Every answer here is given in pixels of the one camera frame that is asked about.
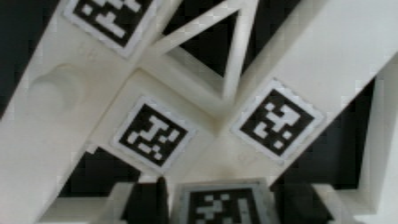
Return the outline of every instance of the black square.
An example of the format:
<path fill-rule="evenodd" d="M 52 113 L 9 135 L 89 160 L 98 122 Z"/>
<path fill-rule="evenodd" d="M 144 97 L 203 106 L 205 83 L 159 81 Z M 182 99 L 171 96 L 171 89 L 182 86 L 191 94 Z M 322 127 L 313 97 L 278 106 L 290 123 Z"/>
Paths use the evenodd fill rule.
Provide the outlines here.
<path fill-rule="evenodd" d="M 119 144 L 162 167 L 171 159 L 189 131 L 144 104 L 123 133 Z"/>
<path fill-rule="evenodd" d="M 125 48 L 153 0 L 79 0 L 73 14 Z"/>
<path fill-rule="evenodd" d="M 278 89 L 272 89 L 240 131 L 281 156 L 313 121 L 315 116 Z"/>
<path fill-rule="evenodd" d="M 260 224 L 253 188 L 191 193 L 189 224 Z"/>

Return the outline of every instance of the diagonal beam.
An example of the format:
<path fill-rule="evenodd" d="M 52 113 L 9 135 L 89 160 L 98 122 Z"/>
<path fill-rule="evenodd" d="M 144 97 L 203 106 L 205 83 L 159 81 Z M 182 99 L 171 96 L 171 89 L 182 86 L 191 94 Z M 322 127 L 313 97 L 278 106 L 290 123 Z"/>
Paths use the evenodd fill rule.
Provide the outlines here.
<path fill-rule="evenodd" d="M 189 39 L 223 21 L 240 10 L 244 1 L 224 1 L 212 10 L 194 19 L 189 24 L 166 36 L 153 45 L 155 52 L 162 55 L 176 48 Z"/>
<path fill-rule="evenodd" d="M 251 39 L 254 15 L 258 9 L 258 0 L 246 2 L 246 7 L 240 10 L 235 34 L 233 34 L 233 44 L 228 57 L 228 67 L 226 67 L 226 81 L 223 87 L 223 97 L 228 101 L 233 101 L 237 88 L 240 83 L 240 74 L 246 60 L 247 45 Z"/>

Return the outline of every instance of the white border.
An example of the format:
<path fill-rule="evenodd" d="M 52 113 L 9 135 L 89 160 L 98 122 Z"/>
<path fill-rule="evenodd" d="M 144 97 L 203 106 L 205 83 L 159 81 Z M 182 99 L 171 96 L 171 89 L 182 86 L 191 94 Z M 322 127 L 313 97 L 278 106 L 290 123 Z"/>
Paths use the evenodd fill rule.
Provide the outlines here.
<path fill-rule="evenodd" d="M 215 190 L 235 190 L 235 189 L 251 189 L 253 190 L 253 198 L 256 203 L 258 209 L 258 217 L 260 223 L 269 224 L 270 222 L 270 208 L 265 205 L 265 195 L 262 193 L 262 186 L 260 183 L 214 183 L 208 185 L 192 185 L 182 187 L 180 198 L 180 215 L 178 215 L 178 223 L 189 223 L 189 208 L 191 208 L 191 194 L 203 191 L 215 191 Z"/>
<path fill-rule="evenodd" d="M 143 157 L 143 155 L 119 143 L 121 136 L 127 132 L 127 129 L 130 127 L 130 124 L 134 122 L 134 119 L 137 117 L 137 114 L 139 114 L 139 111 L 141 111 L 141 108 L 143 108 L 144 104 L 159 111 L 159 113 L 171 119 L 171 121 L 187 130 L 185 138 L 182 139 L 178 147 L 176 147 L 176 149 L 171 153 L 171 156 L 169 156 L 167 161 L 166 161 L 162 166 L 157 166 L 148 161 L 146 157 Z M 176 117 L 171 110 L 166 109 L 166 107 L 159 104 L 159 101 L 155 101 L 155 99 L 150 96 L 141 96 L 139 101 L 137 101 L 135 106 L 134 106 L 134 109 L 128 113 L 128 117 L 127 117 L 127 120 L 123 122 L 121 128 L 119 128 L 118 133 L 114 135 L 114 138 L 111 140 L 111 145 L 125 152 L 125 154 L 128 154 L 144 163 L 146 166 L 150 166 L 155 169 L 155 171 L 159 171 L 164 174 L 167 169 L 171 168 L 173 162 L 178 158 L 180 153 L 183 152 L 183 149 L 189 145 L 189 142 L 191 142 L 191 139 L 192 139 L 194 136 L 196 136 L 196 129 L 194 129 L 192 125 L 189 124 L 187 120 L 183 120 L 182 118 Z"/>
<path fill-rule="evenodd" d="M 96 28 L 91 26 L 91 24 L 77 17 L 73 14 L 73 10 L 79 4 L 79 0 L 70 0 L 70 3 L 66 5 L 66 10 L 64 10 L 64 16 L 70 19 L 71 23 L 77 24 L 79 28 L 84 29 L 84 31 L 93 35 L 93 37 L 103 42 L 109 48 L 112 48 L 118 52 L 118 54 L 128 58 L 137 43 L 143 39 L 144 31 L 148 30 L 151 19 L 157 14 L 159 6 L 162 4 L 162 0 L 153 0 L 153 3 L 150 5 L 146 15 L 143 17 L 141 23 L 137 25 L 135 31 L 132 38 L 128 40 L 128 44 L 125 48 L 119 46 L 119 44 L 114 42 L 114 40 L 103 35 L 103 33 L 96 30 Z"/>
<path fill-rule="evenodd" d="M 315 117 L 315 120 L 310 123 L 301 135 L 297 136 L 297 139 L 292 142 L 290 147 L 286 148 L 281 156 L 270 151 L 270 149 L 258 143 L 258 141 L 251 138 L 251 136 L 240 131 L 240 127 L 247 121 L 247 118 L 253 115 L 253 112 L 258 109 L 260 103 L 263 102 L 265 97 L 269 96 L 269 93 L 274 89 L 278 89 L 279 93 L 285 95 L 285 97 L 299 105 L 302 110 Z M 301 147 L 301 143 L 306 140 L 308 136 L 311 135 L 311 133 L 315 131 L 315 127 L 322 123 L 324 115 L 322 115 L 320 111 L 315 109 L 313 105 L 304 102 L 302 98 L 297 96 L 297 94 L 292 92 L 292 90 L 286 88 L 286 86 L 276 79 L 272 79 L 270 84 L 267 85 L 265 89 L 262 89 L 262 91 L 256 93 L 254 99 L 247 102 L 244 108 L 246 109 L 242 111 L 239 121 L 233 124 L 231 131 L 240 136 L 240 138 L 246 140 L 246 142 L 254 146 L 254 148 L 265 153 L 265 155 L 278 162 L 283 162 L 286 160 L 288 156 L 292 155 L 292 153 L 295 152 L 297 148 Z"/>

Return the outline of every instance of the dark gap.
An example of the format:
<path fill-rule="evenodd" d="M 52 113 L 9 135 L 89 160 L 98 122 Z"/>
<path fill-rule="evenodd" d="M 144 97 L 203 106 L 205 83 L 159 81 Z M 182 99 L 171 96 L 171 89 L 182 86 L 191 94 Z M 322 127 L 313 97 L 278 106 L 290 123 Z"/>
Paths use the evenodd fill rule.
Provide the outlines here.
<path fill-rule="evenodd" d="M 176 29 L 198 18 L 198 16 L 212 9 L 223 1 L 194 1 L 185 0 L 176 14 L 171 19 L 164 34 L 169 35 Z M 254 17 L 253 35 L 249 39 L 247 55 L 244 61 L 244 71 L 258 57 L 262 49 L 278 32 L 283 22 L 297 7 L 301 0 L 262 0 Z M 214 69 L 224 77 L 226 62 L 231 48 L 233 30 L 237 24 L 235 18 L 226 19 L 196 38 L 182 45 L 183 49 L 201 60 L 205 65 Z"/>
<path fill-rule="evenodd" d="M 329 183 L 336 189 L 358 189 L 374 88 L 375 79 L 286 169 L 272 190 L 279 185 L 304 183 Z"/>
<path fill-rule="evenodd" d="M 86 153 L 59 197 L 107 197 L 118 182 L 137 182 L 139 170 L 98 149 Z"/>
<path fill-rule="evenodd" d="M 198 18 L 223 1 L 185 0 L 171 19 L 164 34 L 171 34 L 176 29 Z M 182 44 L 182 48 L 224 77 L 228 66 L 228 55 L 233 41 L 233 31 L 239 13 L 235 13 L 207 31 Z"/>
<path fill-rule="evenodd" d="M 333 220 L 310 184 L 286 184 L 278 187 L 276 208 L 281 224 L 326 224 Z"/>
<path fill-rule="evenodd" d="M 167 224 L 169 205 L 167 205 L 167 183 L 160 178 L 155 184 L 137 184 L 128 198 L 128 204 L 121 220 L 128 224 Z"/>
<path fill-rule="evenodd" d="M 301 0 L 260 0 L 242 74 L 299 3 Z"/>

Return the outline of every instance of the black and white square pattern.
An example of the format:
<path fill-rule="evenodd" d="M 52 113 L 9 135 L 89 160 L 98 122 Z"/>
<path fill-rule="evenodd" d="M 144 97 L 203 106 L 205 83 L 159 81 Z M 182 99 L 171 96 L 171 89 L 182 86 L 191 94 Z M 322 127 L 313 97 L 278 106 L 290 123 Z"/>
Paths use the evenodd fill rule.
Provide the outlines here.
<path fill-rule="evenodd" d="M 128 57 L 162 0 L 71 0 L 64 15 Z"/>
<path fill-rule="evenodd" d="M 295 151 L 324 119 L 281 82 L 272 80 L 247 105 L 233 132 L 278 160 Z"/>
<path fill-rule="evenodd" d="M 112 145 L 164 173 L 182 153 L 196 130 L 187 121 L 143 97 L 134 107 Z"/>
<path fill-rule="evenodd" d="M 191 186 L 182 190 L 180 224 L 269 224 L 269 209 L 258 184 Z"/>

